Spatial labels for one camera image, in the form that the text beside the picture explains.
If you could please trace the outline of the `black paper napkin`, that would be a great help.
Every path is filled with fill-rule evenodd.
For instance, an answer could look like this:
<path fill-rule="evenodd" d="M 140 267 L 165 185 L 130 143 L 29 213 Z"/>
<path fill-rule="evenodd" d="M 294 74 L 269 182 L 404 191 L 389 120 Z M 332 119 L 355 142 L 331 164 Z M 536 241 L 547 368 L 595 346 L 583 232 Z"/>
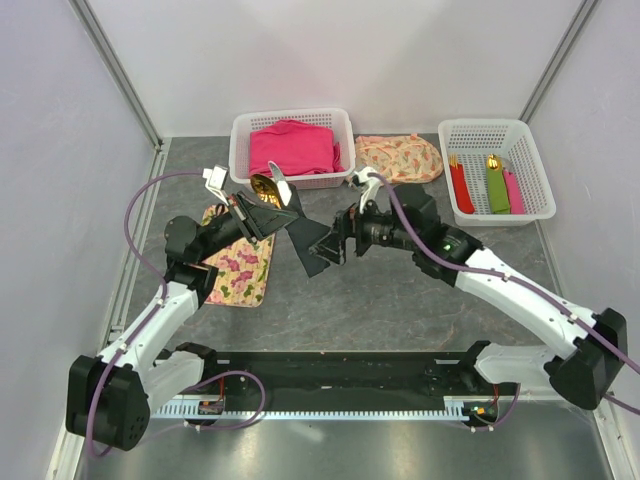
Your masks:
<path fill-rule="evenodd" d="M 291 199 L 288 208 L 298 214 L 298 218 L 286 226 L 296 254 L 309 278 L 322 273 L 330 266 L 329 262 L 315 254 L 310 248 L 326 234 L 330 228 L 327 225 L 309 219 L 302 208 L 299 193 L 295 186 L 291 186 Z"/>

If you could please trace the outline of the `gold spoon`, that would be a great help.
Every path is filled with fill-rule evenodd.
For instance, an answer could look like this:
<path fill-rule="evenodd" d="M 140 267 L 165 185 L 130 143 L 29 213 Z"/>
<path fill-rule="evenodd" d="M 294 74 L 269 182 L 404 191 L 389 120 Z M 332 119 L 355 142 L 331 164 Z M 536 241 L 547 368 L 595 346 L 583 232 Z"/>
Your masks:
<path fill-rule="evenodd" d="M 250 185 L 253 192 L 264 203 L 282 207 L 281 197 L 276 183 L 262 174 L 254 174 L 250 177 Z"/>

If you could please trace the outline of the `silver table knife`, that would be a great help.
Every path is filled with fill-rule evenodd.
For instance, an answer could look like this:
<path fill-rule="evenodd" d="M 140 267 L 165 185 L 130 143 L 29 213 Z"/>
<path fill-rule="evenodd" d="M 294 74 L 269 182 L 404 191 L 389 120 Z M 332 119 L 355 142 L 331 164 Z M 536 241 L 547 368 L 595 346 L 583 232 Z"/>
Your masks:
<path fill-rule="evenodd" d="M 284 173 L 280 167 L 273 161 L 268 162 L 268 166 L 272 175 L 272 181 L 275 184 L 275 189 L 279 197 L 280 205 L 282 207 L 292 207 L 294 191 L 286 180 Z"/>

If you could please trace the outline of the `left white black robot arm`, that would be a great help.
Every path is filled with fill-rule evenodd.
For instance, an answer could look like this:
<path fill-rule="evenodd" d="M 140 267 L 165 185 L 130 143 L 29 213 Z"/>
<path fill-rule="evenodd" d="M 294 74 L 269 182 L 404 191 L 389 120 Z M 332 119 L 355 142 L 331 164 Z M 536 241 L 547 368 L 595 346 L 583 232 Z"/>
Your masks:
<path fill-rule="evenodd" d="M 207 361 L 210 349 L 187 347 L 163 361 L 158 355 L 212 292 L 218 270 L 207 264 L 209 257 L 241 239 L 263 240 L 303 216 L 297 192 L 282 195 L 278 206 L 241 193 L 229 201 L 229 211 L 207 224 L 188 216 L 167 223 L 167 269 L 155 296 L 113 343 L 94 357 L 79 356 L 69 369 L 68 432 L 128 451 L 152 414 L 175 396 L 216 388 L 220 371 Z"/>

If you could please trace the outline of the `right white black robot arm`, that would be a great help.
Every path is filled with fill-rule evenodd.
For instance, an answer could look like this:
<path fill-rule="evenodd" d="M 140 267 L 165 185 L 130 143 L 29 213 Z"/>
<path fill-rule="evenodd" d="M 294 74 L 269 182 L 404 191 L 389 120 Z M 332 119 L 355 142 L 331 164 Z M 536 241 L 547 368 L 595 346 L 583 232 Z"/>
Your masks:
<path fill-rule="evenodd" d="M 419 185 L 391 189 L 390 203 L 382 212 L 363 194 L 336 214 L 310 252 L 342 264 L 348 240 L 358 256 L 372 246 L 409 251 L 424 274 L 493 305 L 541 341 L 539 347 L 475 343 L 457 371 L 469 393 L 502 383 L 550 387 L 585 410 L 606 398 L 628 359 L 622 314 L 581 307 L 518 273 L 478 239 L 442 222 L 435 199 Z"/>

